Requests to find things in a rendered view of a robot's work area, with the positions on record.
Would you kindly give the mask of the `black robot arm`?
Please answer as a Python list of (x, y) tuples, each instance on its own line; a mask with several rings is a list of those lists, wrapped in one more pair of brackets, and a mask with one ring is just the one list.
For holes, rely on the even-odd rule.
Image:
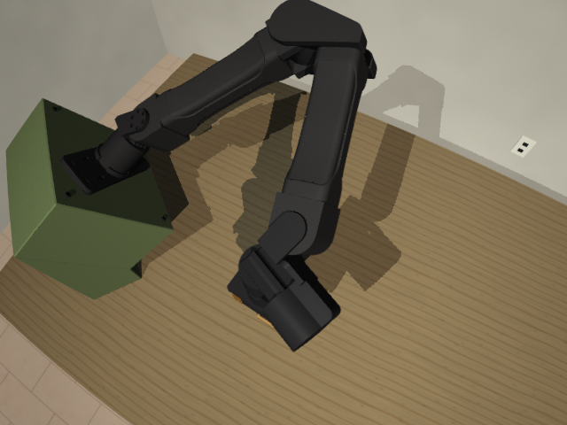
[(104, 143), (59, 163), (91, 195), (146, 171), (143, 155), (150, 147), (173, 151), (204, 121), (254, 91), (294, 74), (313, 74), (298, 146), (268, 230), (238, 263), (246, 290), (268, 297), (262, 312), (295, 352), (341, 312), (305, 260), (334, 239), (353, 125), (377, 65), (361, 25), (313, 1), (287, 0), (265, 23), (202, 73), (117, 116), (118, 128)]

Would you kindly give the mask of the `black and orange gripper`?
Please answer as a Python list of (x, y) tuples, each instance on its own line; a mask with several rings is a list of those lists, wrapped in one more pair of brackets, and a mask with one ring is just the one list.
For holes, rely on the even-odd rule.
[(228, 284), (227, 288), (228, 288), (229, 292), (233, 293), (234, 299), (236, 299), (240, 303), (248, 306), (249, 308), (254, 310), (256, 313), (258, 313), (259, 315), (261, 315), (262, 317), (267, 319), (265, 317), (265, 315), (263, 314), (262, 310), (268, 304), (268, 300), (267, 299), (260, 299), (260, 298), (256, 298), (256, 297), (252, 296), (246, 290), (238, 271), (235, 274), (235, 276), (233, 277), (233, 279), (230, 281), (230, 283)]

